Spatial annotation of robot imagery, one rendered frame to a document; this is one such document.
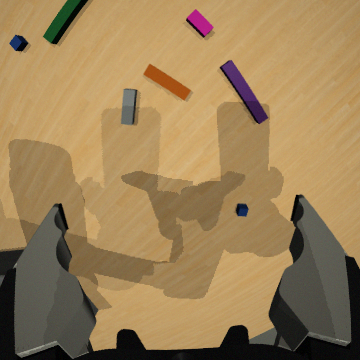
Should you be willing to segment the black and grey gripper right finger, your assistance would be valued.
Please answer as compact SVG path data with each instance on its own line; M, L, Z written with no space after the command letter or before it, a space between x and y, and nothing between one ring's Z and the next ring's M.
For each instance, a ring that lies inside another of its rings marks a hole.
M302 194L296 194L290 221L293 264L269 309L278 334L274 345L309 360L360 360L358 264Z

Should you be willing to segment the small blue cube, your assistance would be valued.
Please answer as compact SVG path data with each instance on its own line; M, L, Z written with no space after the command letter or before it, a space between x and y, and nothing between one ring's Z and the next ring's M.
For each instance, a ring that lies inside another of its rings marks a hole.
M15 51L23 51L28 45L28 42L23 38L23 36L15 35L9 44Z
M237 207L236 207L236 213L237 213L237 216L247 216L247 213L248 213L248 207L246 204L237 204Z

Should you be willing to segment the small magenta block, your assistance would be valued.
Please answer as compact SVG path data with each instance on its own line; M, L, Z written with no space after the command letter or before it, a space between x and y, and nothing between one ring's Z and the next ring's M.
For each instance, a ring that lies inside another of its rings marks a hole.
M214 27L195 9L186 21L204 38Z

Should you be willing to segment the purple rod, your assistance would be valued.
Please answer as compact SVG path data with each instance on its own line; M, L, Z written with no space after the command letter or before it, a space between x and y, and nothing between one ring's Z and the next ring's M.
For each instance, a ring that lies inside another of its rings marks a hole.
M249 87L233 61L229 60L219 68L229 80L229 82L249 110L254 120L258 124L261 124L263 121L268 119L268 116L262 108L261 104L257 100L256 96L252 92L251 88Z

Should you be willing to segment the grey rod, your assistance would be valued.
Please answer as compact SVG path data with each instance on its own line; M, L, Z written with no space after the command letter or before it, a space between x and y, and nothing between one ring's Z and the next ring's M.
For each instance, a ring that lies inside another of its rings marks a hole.
M136 108L136 89L123 89L121 124L133 125Z

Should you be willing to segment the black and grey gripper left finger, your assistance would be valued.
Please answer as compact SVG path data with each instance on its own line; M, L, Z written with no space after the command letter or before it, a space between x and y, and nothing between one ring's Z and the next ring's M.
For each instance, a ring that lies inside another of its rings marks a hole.
M72 360L93 352L91 304L69 273L62 204L54 204L0 286L0 360Z

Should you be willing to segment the orange rod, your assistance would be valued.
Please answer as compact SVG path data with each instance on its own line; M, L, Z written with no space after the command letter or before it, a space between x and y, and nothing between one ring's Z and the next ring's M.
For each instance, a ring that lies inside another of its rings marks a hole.
M169 75L165 74L158 68L154 67L153 65L149 64L147 69L145 70L144 74L151 80L155 81L159 85L163 86L173 94L177 95L181 99L185 100L188 94L190 93L190 89L170 77Z

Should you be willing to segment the green rod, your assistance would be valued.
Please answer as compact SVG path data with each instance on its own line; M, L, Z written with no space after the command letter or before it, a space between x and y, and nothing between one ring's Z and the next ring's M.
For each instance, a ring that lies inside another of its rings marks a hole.
M88 0L67 0L43 37L51 44L57 45L67 28L87 1Z

